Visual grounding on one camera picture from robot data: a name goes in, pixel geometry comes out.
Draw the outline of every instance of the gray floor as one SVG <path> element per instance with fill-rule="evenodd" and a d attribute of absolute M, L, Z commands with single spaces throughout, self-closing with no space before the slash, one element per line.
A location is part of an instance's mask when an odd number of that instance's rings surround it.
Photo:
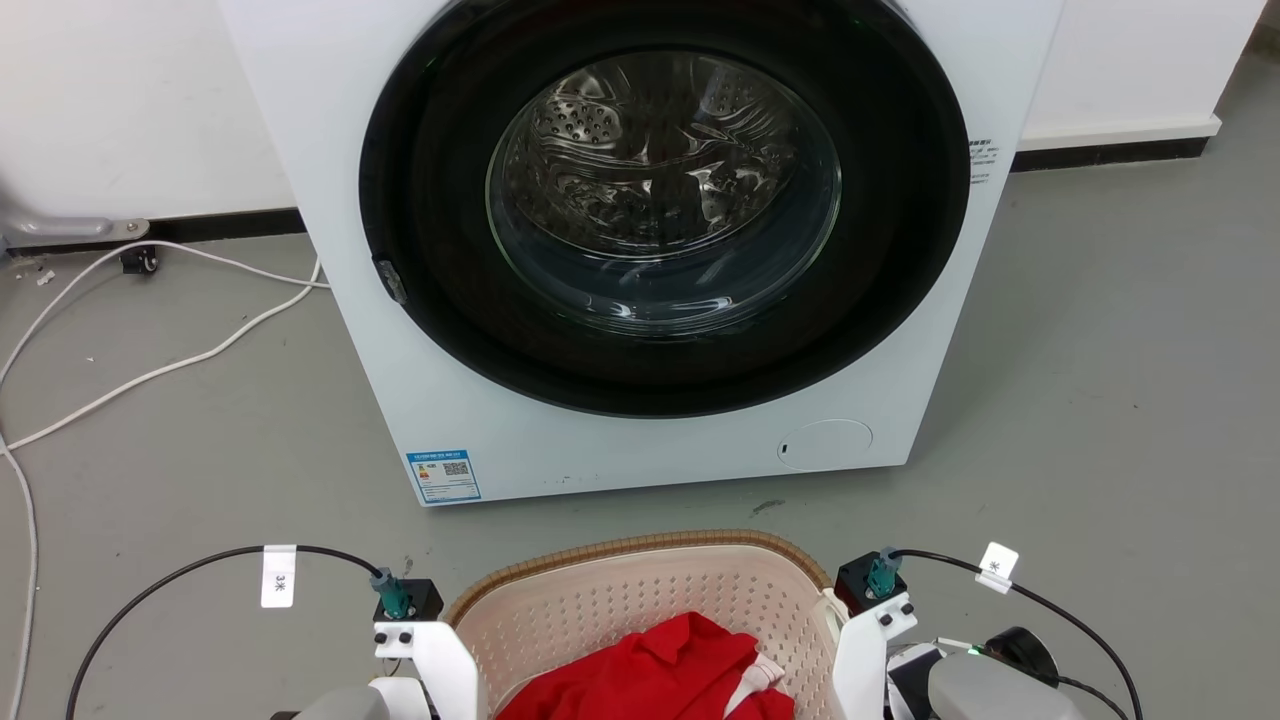
<path fill-rule="evenodd" d="M 92 635 L 136 592 L 209 552 L 342 547 L 435 578 L 447 597 L 507 564 L 691 528 L 780 533 L 826 568 L 886 543 L 1023 553 L 1019 579 L 1110 638 L 1148 717 L 1274 716 L 1280 623 L 1280 65 L 1245 60 L 1204 158 L 1014 178 L 905 468 L 424 511 L 332 297 L 314 293 L 214 361 L 17 452 L 44 562 L 23 717 L 52 717 Z M 306 238 L 212 250 L 305 274 Z M 0 275 L 8 348 L 88 258 Z M 104 272 L 56 314 L 0 396 L 10 439 L 219 342 L 291 287 L 169 254 Z M 26 529 L 0 466 L 0 698 L 22 618 Z M 302 559 L 297 605 L 257 609 L 259 561 L 224 562 L 140 607 L 90 674 L 82 716 L 268 717 L 367 680 L 364 577 Z M 1065 673 L 1121 700 L 1061 621 L 906 566 L 920 633 L 1042 633 Z M 1092 700 L 1091 717 L 1108 717 Z"/>

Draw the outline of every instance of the red clothing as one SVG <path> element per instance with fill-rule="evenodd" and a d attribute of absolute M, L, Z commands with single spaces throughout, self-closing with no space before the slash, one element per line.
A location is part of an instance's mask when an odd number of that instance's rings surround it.
<path fill-rule="evenodd" d="M 755 655 L 751 635 L 687 612 L 539 675 L 498 720 L 722 720 Z M 748 696 L 728 720 L 794 717 L 795 702 L 768 689 Z"/>

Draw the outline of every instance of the door glass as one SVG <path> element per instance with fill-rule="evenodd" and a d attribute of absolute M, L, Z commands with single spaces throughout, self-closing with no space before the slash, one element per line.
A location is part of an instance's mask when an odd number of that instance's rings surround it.
<path fill-rule="evenodd" d="M 489 223 L 571 322 L 645 337 L 767 309 L 822 251 L 840 167 L 817 115 L 764 73 L 699 53 L 609 58 L 507 127 Z"/>

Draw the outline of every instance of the metal leg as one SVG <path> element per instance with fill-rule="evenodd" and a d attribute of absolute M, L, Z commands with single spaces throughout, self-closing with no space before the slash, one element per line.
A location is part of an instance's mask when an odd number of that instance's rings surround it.
<path fill-rule="evenodd" d="M 50 218 L 23 208 L 0 187 L 0 251 L 137 240 L 148 228 L 143 219 Z"/>

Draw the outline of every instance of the front-loading washing machine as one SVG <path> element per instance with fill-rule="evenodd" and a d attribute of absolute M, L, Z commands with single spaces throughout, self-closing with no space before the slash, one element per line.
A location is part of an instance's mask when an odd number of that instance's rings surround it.
<path fill-rule="evenodd" d="M 905 462 L 1061 1 L 223 9 L 438 505 Z"/>

